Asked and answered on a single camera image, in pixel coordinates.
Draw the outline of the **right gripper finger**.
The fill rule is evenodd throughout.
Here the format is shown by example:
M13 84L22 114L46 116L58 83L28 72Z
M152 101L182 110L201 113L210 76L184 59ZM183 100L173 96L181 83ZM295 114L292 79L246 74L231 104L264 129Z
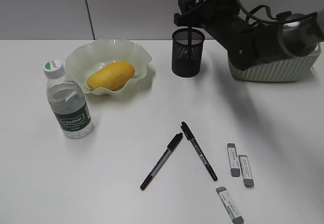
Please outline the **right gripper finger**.
M210 5L194 6L185 9L179 6L180 13L174 14L174 24L178 27L204 27L210 16Z
M181 13L193 13L198 10L203 4L196 0L178 0L178 6Z

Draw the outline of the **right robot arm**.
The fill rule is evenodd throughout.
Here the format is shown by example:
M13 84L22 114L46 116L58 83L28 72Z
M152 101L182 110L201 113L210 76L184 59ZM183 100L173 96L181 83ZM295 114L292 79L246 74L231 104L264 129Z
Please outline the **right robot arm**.
M240 0L178 0L178 6L175 25L205 30L241 71L308 56L323 42L323 10L307 15L287 11L273 18L270 7L248 11ZM262 8L268 19L254 15Z

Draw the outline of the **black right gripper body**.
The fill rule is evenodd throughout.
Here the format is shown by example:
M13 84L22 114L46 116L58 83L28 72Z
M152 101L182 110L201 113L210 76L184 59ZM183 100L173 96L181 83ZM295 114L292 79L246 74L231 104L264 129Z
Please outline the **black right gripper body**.
M256 57L254 32L239 13L239 0L199 0L200 26L214 38L229 57Z

